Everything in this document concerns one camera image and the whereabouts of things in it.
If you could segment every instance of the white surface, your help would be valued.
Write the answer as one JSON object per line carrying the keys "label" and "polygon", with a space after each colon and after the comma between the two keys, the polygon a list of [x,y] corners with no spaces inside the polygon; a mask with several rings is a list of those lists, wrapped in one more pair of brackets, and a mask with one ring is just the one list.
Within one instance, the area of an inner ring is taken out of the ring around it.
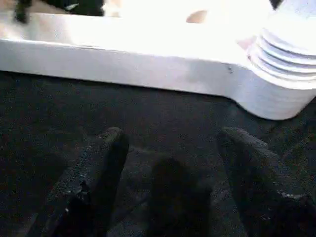
{"label": "white surface", "polygon": [[0,15],[0,70],[220,95],[267,119],[291,118],[315,96],[308,83],[251,65],[217,23],[148,27],[32,14],[30,24],[21,26],[11,19]]}

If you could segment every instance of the carpeted floor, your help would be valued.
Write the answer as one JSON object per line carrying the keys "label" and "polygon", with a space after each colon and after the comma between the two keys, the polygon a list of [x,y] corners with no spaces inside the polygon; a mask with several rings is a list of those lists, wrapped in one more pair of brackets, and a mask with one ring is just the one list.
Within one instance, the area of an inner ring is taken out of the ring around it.
{"label": "carpeted floor", "polygon": [[[199,226],[199,236],[246,236],[216,147],[223,126],[263,139],[289,165],[295,155],[304,167],[297,171],[302,184],[315,183],[306,182],[316,170],[312,154],[299,145],[315,134],[315,100],[294,119],[269,121],[226,98],[106,83],[0,72],[0,91],[0,236],[24,235],[80,147],[109,126],[124,129],[131,143],[110,237],[148,233],[151,182],[170,175],[168,158],[180,162],[188,184],[194,180],[187,204],[199,206],[203,220],[188,232]],[[306,188],[313,192],[314,186]]]}

